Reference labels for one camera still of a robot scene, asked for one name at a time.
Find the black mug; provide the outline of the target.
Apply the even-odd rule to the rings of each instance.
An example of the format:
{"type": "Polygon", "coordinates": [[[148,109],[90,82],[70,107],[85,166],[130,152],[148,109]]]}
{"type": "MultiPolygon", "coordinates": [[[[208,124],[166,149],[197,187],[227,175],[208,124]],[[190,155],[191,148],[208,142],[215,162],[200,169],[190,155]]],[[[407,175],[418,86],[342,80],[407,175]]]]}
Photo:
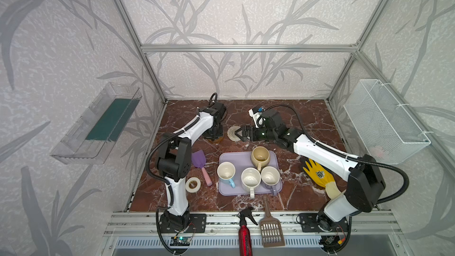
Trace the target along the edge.
{"type": "Polygon", "coordinates": [[[217,129],[212,129],[210,132],[210,137],[209,139],[217,139],[221,136],[224,136],[224,131],[223,128],[217,128],[217,129]]]}

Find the white woven coaster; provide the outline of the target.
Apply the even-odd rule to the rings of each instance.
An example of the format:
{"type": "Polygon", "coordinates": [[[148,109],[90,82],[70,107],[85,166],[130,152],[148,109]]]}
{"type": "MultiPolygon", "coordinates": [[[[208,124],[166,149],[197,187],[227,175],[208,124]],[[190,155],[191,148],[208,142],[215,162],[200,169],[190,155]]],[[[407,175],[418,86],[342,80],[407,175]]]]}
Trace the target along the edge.
{"type": "Polygon", "coordinates": [[[232,141],[232,142],[239,142],[241,139],[236,135],[236,131],[239,130],[241,127],[240,126],[231,126],[227,130],[227,137],[232,141]]]}

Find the beige mug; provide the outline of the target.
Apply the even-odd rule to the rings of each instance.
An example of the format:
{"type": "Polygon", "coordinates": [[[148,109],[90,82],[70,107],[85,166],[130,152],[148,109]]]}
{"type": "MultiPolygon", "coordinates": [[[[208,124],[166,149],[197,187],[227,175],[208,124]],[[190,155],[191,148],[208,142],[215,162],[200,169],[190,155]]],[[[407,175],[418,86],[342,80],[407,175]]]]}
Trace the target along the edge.
{"type": "Polygon", "coordinates": [[[261,172],[270,163],[269,150],[263,146],[256,146],[250,156],[253,166],[261,172]]]}

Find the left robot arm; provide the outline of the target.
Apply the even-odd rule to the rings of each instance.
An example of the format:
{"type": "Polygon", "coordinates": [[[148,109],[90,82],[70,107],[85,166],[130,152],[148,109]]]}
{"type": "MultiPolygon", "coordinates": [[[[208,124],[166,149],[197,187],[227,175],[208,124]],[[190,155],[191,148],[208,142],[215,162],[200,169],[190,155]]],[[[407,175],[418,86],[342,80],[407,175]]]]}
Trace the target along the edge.
{"type": "Polygon", "coordinates": [[[197,109],[196,116],[183,128],[166,133],[146,158],[145,170],[155,180],[165,184],[167,207],[158,207],[163,214],[157,224],[167,224],[171,230],[181,231],[190,225],[186,177],[192,165],[192,146],[203,137],[217,141],[223,137],[223,119],[226,106],[218,101],[215,92],[209,104],[197,109]]]}

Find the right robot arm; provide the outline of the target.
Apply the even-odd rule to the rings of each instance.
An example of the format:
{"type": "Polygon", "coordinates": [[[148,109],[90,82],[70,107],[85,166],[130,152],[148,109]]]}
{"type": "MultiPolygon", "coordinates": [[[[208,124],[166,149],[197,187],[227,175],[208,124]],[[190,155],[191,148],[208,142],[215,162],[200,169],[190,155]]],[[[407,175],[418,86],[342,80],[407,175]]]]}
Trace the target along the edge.
{"type": "Polygon", "coordinates": [[[241,126],[234,131],[243,142],[272,142],[282,149],[316,161],[347,182],[346,191],[330,200],[318,212],[317,224],[325,232],[355,213],[369,213],[382,203],[403,195],[410,179],[405,171],[393,165],[382,164],[370,155],[363,157],[348,154],[328,146],[313,137],[301,126],[290,128],[273,105],[267,109],[255,107],[249,111],[254,124],[241,126]],[[395,193],[382,197],[386,183],[381,169],[398,173],[403,178],[402,187],[395,193]]]}

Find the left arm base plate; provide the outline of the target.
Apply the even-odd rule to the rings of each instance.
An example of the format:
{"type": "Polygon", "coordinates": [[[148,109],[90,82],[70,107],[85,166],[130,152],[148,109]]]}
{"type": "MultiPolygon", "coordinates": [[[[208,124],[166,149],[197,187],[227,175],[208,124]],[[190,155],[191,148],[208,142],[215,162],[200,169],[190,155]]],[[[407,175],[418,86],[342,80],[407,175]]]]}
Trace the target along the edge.
{"type": "Polygon", "coordinates": [[[191,213],[189,220],[184,225],[178,222],[171,222],[169,218],[161,215],[159,217],[159,230],[161,233],[205,233],[207,214],[191,213]]]}

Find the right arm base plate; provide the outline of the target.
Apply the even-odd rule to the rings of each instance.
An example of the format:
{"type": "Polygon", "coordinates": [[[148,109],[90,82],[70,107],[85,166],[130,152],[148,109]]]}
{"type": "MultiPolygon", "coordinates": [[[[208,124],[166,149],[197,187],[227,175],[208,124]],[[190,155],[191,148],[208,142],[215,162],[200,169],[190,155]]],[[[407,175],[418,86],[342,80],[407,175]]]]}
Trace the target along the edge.
{"type": "Polygon", "coordinates": [[[347,218],[334,222],[329,217],[319,213],[300,213],[296,222],[301,226],[302,232],[313,233],[347,233],[350,223],[347,218]]]}

